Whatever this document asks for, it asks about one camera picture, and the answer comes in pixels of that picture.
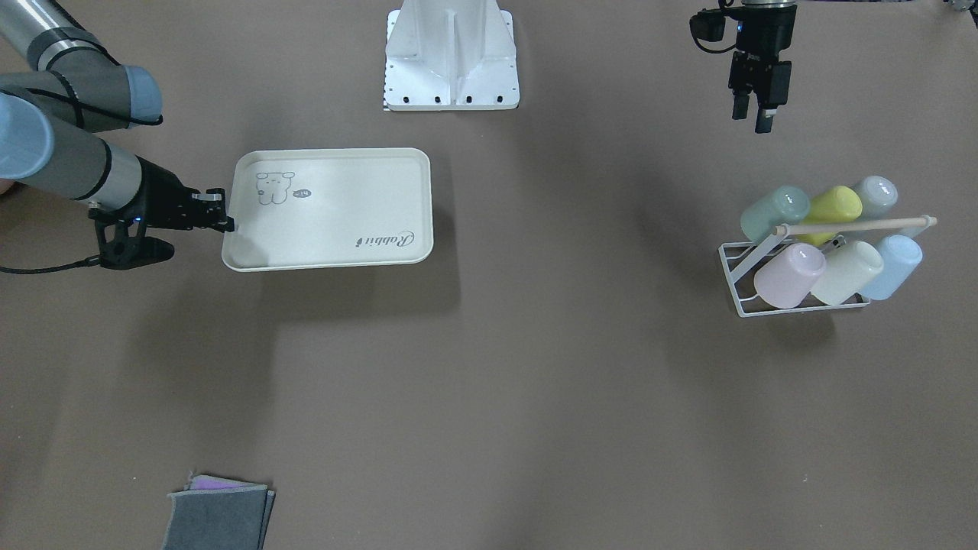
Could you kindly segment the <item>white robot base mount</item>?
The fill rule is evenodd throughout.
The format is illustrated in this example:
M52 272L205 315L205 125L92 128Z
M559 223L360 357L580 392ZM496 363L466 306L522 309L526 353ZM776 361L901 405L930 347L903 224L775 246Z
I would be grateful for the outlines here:
M520 104L513 15L496 1L405 1L385 24L382 105L391 112Z

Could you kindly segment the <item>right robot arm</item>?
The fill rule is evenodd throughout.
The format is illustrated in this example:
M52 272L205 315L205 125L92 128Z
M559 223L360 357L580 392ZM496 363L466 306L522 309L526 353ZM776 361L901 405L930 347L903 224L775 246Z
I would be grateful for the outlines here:
M104 224L235 230L226 192L109 143L111 130L162 122L144 67L123 65L56 1L4 1L2 37L28 71L2 77L2 179L84 203Z

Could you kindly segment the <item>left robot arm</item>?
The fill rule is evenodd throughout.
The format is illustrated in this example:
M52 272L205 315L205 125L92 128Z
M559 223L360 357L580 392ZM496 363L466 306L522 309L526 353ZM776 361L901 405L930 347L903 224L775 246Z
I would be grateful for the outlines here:
M780 60L783 50L792 45L798 6L796 1L719 1L709 11L711 31L706 41L724 36L724 21L737 22L733 46L729 88L733 94L731 118L742 121L747 116L750 98L756 97L755 132L767 134L780 105L787 103L792 62Z

